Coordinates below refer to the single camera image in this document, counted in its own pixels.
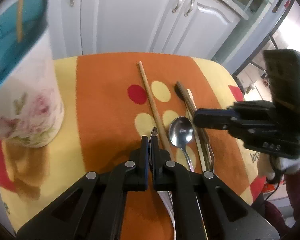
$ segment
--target polka dot pattern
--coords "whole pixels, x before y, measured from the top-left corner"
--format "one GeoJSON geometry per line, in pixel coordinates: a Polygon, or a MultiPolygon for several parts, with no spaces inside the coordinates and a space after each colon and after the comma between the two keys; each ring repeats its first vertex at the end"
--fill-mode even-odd
{"type": "MultiPolygon", "coordinates": [[[[187,151],[187,153],[190,157],[192,166],[195,169],[195,167],[197,165],[197,160],[195,158],[194,152],[189,146],[186,146],[186,151],[187,151]]],[[[185,155],[183,154],[183,151],[180,148],[178,148],[177,152],[176,152],[176,161],[178,163],[180,163],[181,165],[185,166],[188,170],[190,170],[189,166],[188,166],[188,162],[186,160],[186,157],[185,157],[185,155]]]]}
{"type": "Polygon", "coordinates": [[[154,118],[146,113],[141,113],[134,119],[134,126],[140,136],[150,137],[151,130],[155,126],[154,118]]]}
{"type": "Polygon", "coordinates": [[[173,120],[176,119],[177,117],[179,117],[179,115],[175,111],[172,110],[165,111],[162,116],[163,126],[166,129],[168,129],[171,123],[173,122],[173,120]]]}
{"type": "Polygon", "coordinates": [[[147,101],[146,91],[139,85],[131,85],[128,87],[128,96],[132,102],[143,105],[147,101]]]}
{"type": "Polygon", "coordinates": [[[153,81],[151,83],[151,90],[153,95],[161,102],[168,102],[171,98],[169,89],[160,81],[153,81]]]}

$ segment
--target pink flower print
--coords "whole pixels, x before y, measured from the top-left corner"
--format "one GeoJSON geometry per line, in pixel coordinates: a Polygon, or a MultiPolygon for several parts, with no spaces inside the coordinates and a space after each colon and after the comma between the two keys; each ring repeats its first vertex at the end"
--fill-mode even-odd
{"type": "Polygon", "coordinates": [[[51,102],[49,98],[44,95],[39,95],[32,103],[30,108],[30,116],[45,116],[49,117],[51,115],[51,102]]]}
{"type": "Polygon", "coordinates": [[[28,135],[41,133],[51,127],[53,123],[53,91],[44,90],[22,110],[22,119],[18,125],[18,129],[24,131],[28,135]]]}
{"type": "Polygon", "coordinates": [[[14,132],[19,119],[8,119],[4,116],[0,117],[0,139],[8,138],[14,132]]]}

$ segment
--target red dot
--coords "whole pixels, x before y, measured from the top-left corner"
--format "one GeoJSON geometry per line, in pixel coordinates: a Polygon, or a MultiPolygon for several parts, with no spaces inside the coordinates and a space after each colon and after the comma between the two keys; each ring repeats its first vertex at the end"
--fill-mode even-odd
{"type": "Polygon", "coordinates": [[[142,105],[147,101],[146,91],[139,85],[131,85],[128,87],[128,96],[138,105],[142,105]]]}
{"type": "Polygon", "coordinates": [[[232,95],[234,96],[234,99],[237,101],[243,101],[243,94],[240,90],[240,88],[235,86],[228,85],[229,89],[231,90],[232,95]]]}

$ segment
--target yellow dot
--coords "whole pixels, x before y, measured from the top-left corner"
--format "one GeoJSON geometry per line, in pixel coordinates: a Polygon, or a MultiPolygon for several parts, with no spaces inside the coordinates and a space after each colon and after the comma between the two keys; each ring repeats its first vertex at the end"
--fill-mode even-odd
{"type": "MultiPolygon", "coordinates": [[[[192,166],[195,169],[195,167],[197,165],[197,160],[195,158],[194,152],[189,146],[186,146],[186,151],[190,157],[192,166]]],[[[180,163],[181,165],[185,166],[188,170],[190,170],[189,166],[188,166],[188,162],[186,160],[186,157],[180,148],[177,149],[176,160],[177,160],[177,163],[180,163]]]]}
{"type": "Polygon", "coordinates": [[[175,111],[172,110],[165,111],[162,116],[163,126],[165,128],[169,128],[172,121],[177,117],[179,117],[179,115],[175,111]]]}
{"type": "Polygon", "coordinates": [[[146,135],[150,137],[151,130],[155,126],[155,121],[151,115],[141,113],[134,119],[134,126],[140,136],[146,135]]]}
{"type": "Polygon", "coordinates": [[[168,102],[171,98],[169,89],[160,81],[153,81],[151,84],[153,95],[161,102],[168,102]]]}

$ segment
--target metal screw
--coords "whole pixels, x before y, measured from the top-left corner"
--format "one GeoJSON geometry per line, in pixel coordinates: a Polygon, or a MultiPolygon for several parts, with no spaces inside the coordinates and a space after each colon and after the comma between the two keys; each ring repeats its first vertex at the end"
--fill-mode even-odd
{"type": "Polygon", "coordinates": [[[94,171],[90,171],[86,175],[87,179],[95,179],[97,177],[97,174],[94,171]]]}
{"type": "Polygon", "coordinates": [[[207,179],[212,179],[213,178],[213,173],[211,171],[206,171],[203,174],[207,179]]]}
{"type": "Polygon", "coordinates": [[[126,161],[124,165],[126,165],[126,167],[132,168],[135,165],[135,163],[134,161],[126,161]]]}
{"type": "Polygon", "coordinates": [[[168,167],[174,167],[174,166],[176,166],[176,163],[174,161],[166,161],[166,165],[168,167]]]}

